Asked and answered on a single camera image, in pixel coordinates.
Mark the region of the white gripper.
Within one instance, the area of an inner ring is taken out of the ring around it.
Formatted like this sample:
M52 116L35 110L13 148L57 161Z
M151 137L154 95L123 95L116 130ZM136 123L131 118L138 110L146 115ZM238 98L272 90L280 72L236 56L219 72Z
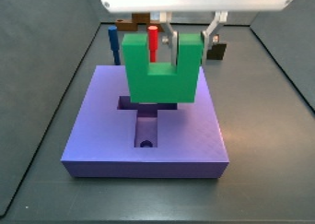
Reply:
M171 27L171 12L214 13L212 22L202 31L203 55L202 64L207 62L207 51L212 47L212 38L228 19L227 11L282 10L292 0L102 0L104 8L111 13L155 12L159 11L160 25L166 36L163 43L171 50L171 64L178 64L179 33Z

